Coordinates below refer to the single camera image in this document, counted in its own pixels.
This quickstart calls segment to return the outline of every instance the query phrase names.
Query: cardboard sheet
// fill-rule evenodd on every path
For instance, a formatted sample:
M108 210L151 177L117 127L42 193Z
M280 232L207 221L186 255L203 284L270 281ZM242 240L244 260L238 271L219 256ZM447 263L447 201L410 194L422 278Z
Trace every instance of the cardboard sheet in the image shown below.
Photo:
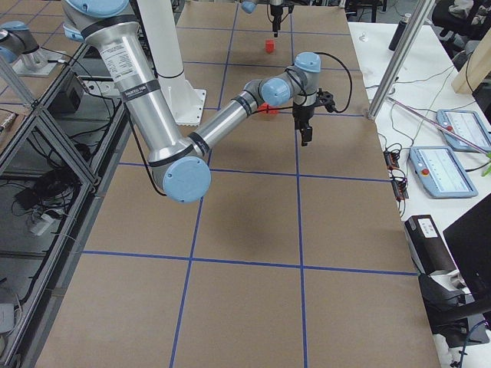
M187 2L178 25L204 120L313 47L352 69L350 110L319 109L307 147L289 112L251 117L190 205L153 192L130 138L36 367L440 366L343 11L295 7L273 54L263 6Z

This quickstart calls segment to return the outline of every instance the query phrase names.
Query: white desk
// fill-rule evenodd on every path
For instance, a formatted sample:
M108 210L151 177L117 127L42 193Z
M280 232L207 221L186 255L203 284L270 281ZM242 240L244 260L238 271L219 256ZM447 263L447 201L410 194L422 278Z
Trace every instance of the white desk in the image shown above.
M395 32L397 25L371 24L371 23L349 23L351 37L356 50L360 68L363 73L365 86L379 84L385 69L392 57L393 52L388 50L388 45ZM423 26L417 40L414 42L411 51L404 62L404 66L399 73L399 81L424 80L428 77L445 71L441 75L432 77L424 82L411 84L395 84L395 93L392 97L403 104L420 109L453 109L461 107L474 99L470 95L459 95L453 92L451 82L457 72L452 67L452 63L441 47L437 36L430 26ZM375 94L376 88L368 88L367 95L371 99ZM377 116L376 124L378 132L387 137L387 145L400 143L403 147L410 145L410 140L404 135L396 132L391 126L390 120L391 103L385 103ZM491 127L487 123L482 111L477 103L472 103L466 110L475 110L481 116L488 129ZM416 136L421 119L410 113L395 107L392 111L393 121L396 128L406 133L408 136ZM427 116L435 119L435 113L428 112ZM384 138L381 137L381 145L384 147ZM414 140L415 146L443 146L446 145L445 139L436 128L428 123L423 123L417 138ZM477 197L471 199L431 199L423 190L414 171L408 167L408 150L404 149L401 153L400 165L407 174L409 186L409 199L406 201L405 212L402 220L405 221L412 215L430 214L433 217L438 229L442 232L448 225L457 220L463 213L474 206L479 200L491 192L491 176L481 177L482 170L471 172L470 178L479 191ZM459 161L465 169L480 166L486 162L486 158L478 153L457 153ZM439 351L446 352L442 346L442 341L435 338ZM491 344L468 347L463 365L466 368L489 368L491 362ZM460 358L458 348L452 349L451 354L455 360ZM440 354L442 366L448 366L450 355Z

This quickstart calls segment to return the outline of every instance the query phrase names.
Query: red object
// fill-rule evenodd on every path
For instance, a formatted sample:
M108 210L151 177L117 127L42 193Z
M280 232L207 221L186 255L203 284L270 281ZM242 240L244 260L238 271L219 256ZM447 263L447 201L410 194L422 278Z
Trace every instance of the red object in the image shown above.
M264 102L264 104L262 104L259 107L258 112L260 112L260 113L278 113L278 109L276 109L275 107L271 107L266 102Z
M266 40L265 49L268 54L275 50L275 40Z

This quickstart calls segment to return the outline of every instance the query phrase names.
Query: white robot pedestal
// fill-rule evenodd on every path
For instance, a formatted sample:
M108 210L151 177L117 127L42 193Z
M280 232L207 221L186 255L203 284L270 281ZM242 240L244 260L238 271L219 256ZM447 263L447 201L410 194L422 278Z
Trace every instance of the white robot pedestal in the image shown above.
M169 1L137 0L154 66L166 102L178 125L199 125L205 90L195 90L184 74L172 7Z

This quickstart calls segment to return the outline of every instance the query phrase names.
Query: black box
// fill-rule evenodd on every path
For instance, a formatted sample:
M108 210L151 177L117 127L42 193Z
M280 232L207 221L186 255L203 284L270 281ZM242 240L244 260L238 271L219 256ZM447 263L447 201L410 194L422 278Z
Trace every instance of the black box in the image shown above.
M430 215L411 216L404 223L414 263L424 274L448 274L456 270Z

